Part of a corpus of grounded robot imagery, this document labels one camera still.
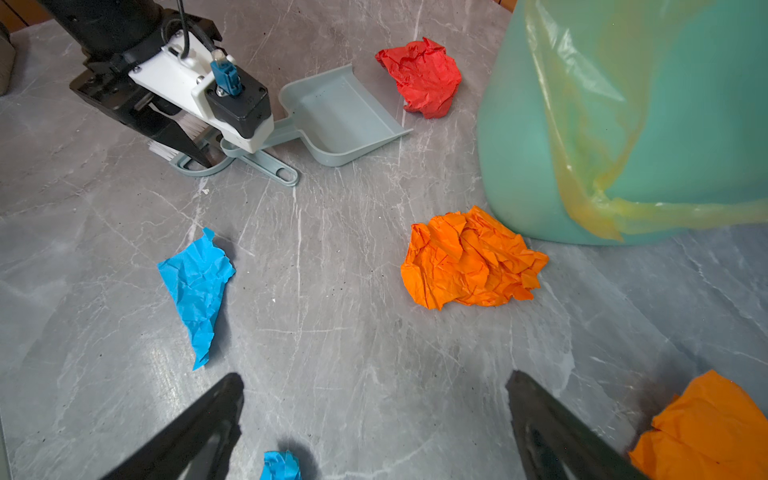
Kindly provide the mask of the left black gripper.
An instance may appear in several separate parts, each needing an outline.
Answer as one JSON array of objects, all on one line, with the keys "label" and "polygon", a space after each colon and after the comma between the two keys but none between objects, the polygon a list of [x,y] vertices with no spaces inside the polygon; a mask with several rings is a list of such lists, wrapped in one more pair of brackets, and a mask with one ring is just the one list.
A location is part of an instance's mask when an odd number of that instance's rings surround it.
[{"label": "left black gripper", "polygon": [[209,125],[196,116],[169,118],[179,112],[167,100],[136,84],[129,74],[166,44],[162,34],[174,14],[70,14],[68,32],[86,54],[86,71],[70,83],[81,99],[110,118],[157,141],[157,155],[172,161],[188,158],[211,168],[201,149]]}]

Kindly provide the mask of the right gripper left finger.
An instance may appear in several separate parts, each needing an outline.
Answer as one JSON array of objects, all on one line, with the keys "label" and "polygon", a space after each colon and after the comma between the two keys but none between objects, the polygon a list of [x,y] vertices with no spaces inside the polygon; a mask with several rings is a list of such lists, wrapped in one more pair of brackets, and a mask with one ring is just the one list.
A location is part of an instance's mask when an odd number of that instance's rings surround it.
[{"label": "right gripper left finger", "polygon": [[108,472],[107,479],[224,479],[241,429],[244,384],[229,373]]}]

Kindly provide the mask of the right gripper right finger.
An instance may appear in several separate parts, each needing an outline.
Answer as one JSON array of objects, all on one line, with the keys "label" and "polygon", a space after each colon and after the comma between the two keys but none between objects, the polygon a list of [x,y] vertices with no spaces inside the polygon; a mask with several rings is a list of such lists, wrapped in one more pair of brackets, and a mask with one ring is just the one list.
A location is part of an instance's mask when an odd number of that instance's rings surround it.
[{"label": "right gripper right finger", "polygon": [[527,373],[506,383],[514,438],[528,479],[643,479]]}]

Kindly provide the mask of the grey-green hand brush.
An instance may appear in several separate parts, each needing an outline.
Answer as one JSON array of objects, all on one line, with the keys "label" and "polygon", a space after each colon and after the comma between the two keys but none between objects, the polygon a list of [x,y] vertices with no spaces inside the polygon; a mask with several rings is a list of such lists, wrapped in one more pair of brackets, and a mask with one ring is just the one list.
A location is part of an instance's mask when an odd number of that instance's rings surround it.
[{"label": "grey-green hand brush", "polygon": [[235,163],[242,163],[285,187],[295,187],[300,173],[263,150],[247,153],[223,139],[214,127],[190,114],[178,116],[176,121],[190,136],[204,154],[211,157],[211,167],[200,167],[191,157],[154,140],[148,143],[149,150],[166,160],[178,173],[191,178],[205,178],[216,175]]}]

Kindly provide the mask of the grey-green plastic dustpan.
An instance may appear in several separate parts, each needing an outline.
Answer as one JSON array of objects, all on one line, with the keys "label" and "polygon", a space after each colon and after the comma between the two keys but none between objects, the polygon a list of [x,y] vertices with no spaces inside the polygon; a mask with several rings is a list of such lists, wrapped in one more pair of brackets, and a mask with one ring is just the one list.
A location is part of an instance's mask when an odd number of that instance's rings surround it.
[{"label": "grey-green plastic dustpan", "polygon": [[278,100],[286,117],[254,153],[223,139],[229,157],[275,175],[290,167],[266,152],[299,139],[312,158],[326,167],[341,167],[410,133],[399,124],[345,65],[285,85]]}]

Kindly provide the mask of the red paper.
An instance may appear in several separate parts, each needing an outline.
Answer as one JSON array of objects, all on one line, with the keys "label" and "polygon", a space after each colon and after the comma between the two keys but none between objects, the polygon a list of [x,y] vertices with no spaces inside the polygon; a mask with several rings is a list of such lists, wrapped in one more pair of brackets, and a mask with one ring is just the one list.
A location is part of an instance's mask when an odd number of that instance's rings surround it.
[{"label": "red paper", "polygon": [[375,59],[395,80],[405,111],[420,113],[425,119],[449,113],[462,75],[444,46],[423,37],[406,46],[380,50]]}]

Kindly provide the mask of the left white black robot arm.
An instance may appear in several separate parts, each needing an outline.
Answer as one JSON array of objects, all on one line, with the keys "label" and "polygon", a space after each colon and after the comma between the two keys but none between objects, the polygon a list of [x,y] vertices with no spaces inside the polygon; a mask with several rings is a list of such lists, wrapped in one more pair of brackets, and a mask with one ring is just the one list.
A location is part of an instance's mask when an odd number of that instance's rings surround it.
[{"label": "left white black robot arm", "polygon": [[181,108],[138,85],[130,75],[161,52],[177,31],[187,52],[191,36],[211,49],[222,37],[213,21],[153,1],[43,1],[43,8],[82,47],[86,71],[70,89],[99,111],[160,145],[210,168],[208,157],[171,117]]}]

